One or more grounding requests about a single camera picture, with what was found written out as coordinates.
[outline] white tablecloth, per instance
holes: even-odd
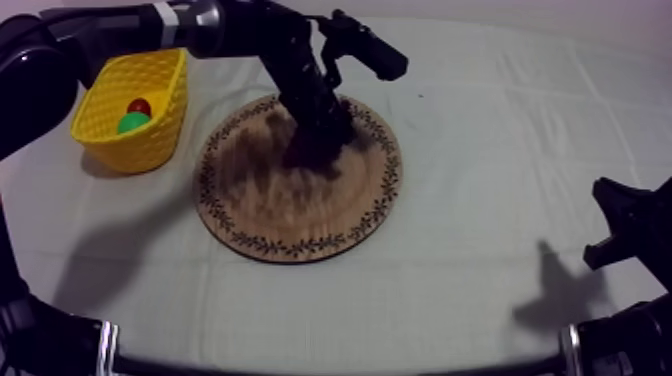
[[[595,179],[655,189],[672,175],[670,62],[487,26],[365,21],[411,62],[393,83],[341,62],[339,91],[382,115],[403,154],[399,200],[370,239],[290,267],[216,241],[191,204],[196,155],[274,87],[256,59],[191,60],[184,128],[162,168],[106,172],[70,119],[3,162],[33,291],[120,324],[128,353],[320,373],[549,354],[561,326],[662,293],[637,261],[591,273],[582,251],[608,234]]]

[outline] yellow basket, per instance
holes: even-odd
[[[77,110],[70,134],[96,159],[125,173],[144,172],[170,159],[187,108],[184,50],[111,59]],[[136,98],[146,99],[152,119],[129,132],[117,126]]]

